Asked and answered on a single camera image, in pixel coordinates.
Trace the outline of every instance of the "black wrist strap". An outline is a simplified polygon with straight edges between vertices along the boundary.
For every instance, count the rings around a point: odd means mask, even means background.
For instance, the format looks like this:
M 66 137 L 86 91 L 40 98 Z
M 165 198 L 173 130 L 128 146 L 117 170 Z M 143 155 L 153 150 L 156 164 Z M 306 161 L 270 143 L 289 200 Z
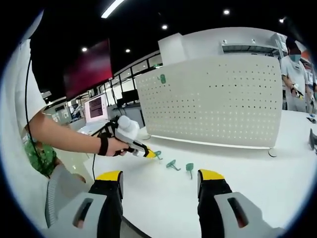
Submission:
M 101 140 L 101 146 L 98 155 L 105 156 L 108 150 L 108 137 L 105 133 L 98 135 Z

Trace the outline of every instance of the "black ceiling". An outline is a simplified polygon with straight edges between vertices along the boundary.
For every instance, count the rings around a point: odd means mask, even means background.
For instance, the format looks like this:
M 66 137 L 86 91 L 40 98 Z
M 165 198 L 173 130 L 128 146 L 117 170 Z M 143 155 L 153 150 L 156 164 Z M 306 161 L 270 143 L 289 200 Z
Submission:
M 101 14 L 113 0 L 64 1 L 46 7 L 32 37 L 33 72 L 50 101 L 64 96 L 63 71 L 81 54 L 82 47 L 109 38 L 113 73 L 159 49 L 158 40 L 174 33 L 230 26 L 257 27 L 288 35 L 274 7 L 216 5 L 206 0 L 126 0 L 108 19 Z M 230 15 L 222 14 L 225 8 Z M 166 31 L 161 29 L 167 24 Z

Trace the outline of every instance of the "green object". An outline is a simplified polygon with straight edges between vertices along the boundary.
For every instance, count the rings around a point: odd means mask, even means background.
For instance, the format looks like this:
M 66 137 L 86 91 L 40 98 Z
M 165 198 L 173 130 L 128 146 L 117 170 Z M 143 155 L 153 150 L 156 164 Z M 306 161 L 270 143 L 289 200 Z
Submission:
M 165 84 L 165 83 L 166 83 L 165 74 L 161 74 L 161 75 L 158 77 L 158 80 L 160 80 L 160 82 L 161 82 L 162 84 Z
M 186 165 L 186 171 L 190 172 L 190 179 L 193 179 L 193 174 L 192 174 L 192 170 L 194 169 L 194 164 L 193 163 L 189 163 Z
M 30 139 L 24 144 L 25 152 L 31 162 L 33 168 L 46 177 L 50 177 L 56 166 L 56 152 L 53 147 L 49 145 L 42 145 L 42 148 L 37 148 L 38 158 L 36 151 Z
M 180 169 L 178 169 L 177 167 L 175 167 L 175 164 L 176 163 L 176 160 L 172 160 L 171 162 L 169 162 L 167 165 L 166 165 L 166 167 L 167 168 L 170 168 L 170 167 L 172 167 L 173 169 L 175 169 L 175 170 L 177 170 L 177 171 L 180 171 Z
M 156 152 L 154 152 L 155 153 L 155 155 L 156 155 L 156 157 L 159 159 L 159 160 L 162 160 L 163 158 L 160 158 L 159 157 L 159 155 L 161 154 L 161 151 L 160 150 L 158 150 L 158 151 L 156 151 Z

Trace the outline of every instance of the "red screen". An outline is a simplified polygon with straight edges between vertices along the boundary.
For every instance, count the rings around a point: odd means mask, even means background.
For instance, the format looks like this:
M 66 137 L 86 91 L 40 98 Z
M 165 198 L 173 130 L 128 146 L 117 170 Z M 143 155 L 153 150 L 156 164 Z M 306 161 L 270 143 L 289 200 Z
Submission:
M 111 77 L 109 41 L 106 40 L 83 52 L 66 70 L 64 75 L 66 97 L 68 100 L 73 99 Z

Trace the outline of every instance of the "ceiling light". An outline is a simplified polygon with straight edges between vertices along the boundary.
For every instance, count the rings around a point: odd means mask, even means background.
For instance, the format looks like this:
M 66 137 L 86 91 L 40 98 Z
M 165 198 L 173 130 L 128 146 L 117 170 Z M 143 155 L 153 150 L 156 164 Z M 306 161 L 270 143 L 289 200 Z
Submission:
M 115 0 L 110 7 L 102 14 L 101 18 L 108 18 L 110 14 L 123 2 L 124 0 Z

